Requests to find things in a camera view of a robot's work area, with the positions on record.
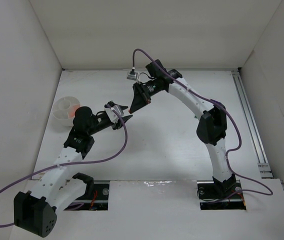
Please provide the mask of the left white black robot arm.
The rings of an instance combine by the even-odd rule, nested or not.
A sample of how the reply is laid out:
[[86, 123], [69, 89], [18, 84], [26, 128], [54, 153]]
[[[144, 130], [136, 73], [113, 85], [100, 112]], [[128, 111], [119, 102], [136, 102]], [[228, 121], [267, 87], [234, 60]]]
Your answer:
[[127, 106], [109, 101], [104, 110], [93, 114], [88, 106], [74, 113], [73, 127], [51, 169], [27, 192], [19, 192], [13, 200], [14, 225], [39, 237], [47, 237], [53, 230], [58, 215], [82, 196], [94, 189], [93, 177], [74, 169], [84, 159], [95, 140], [93, 135], [106, 129], [125, 128], [131, 115]]

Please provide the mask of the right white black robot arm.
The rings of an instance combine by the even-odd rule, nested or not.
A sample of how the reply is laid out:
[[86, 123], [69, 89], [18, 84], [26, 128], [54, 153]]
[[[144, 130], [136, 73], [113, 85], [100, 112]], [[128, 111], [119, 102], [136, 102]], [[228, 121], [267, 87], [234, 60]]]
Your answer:
[[236, 177], [226, 161], [227, 116], [224, 106], [209, 104], [196, 96], [196, 92], [175, 69], [167, 71], [157, 59], [146, 65], [150, 80], [133, 84], [133, 100], [129, 113], [134, 113], [151, 103], [151, 97], [166, 91], [179, 99], [198, 119], [197, 137], [205, 144], [212, 164], [213, 187], [215, 195], [212, 200], [224, 199], [235, 187]]

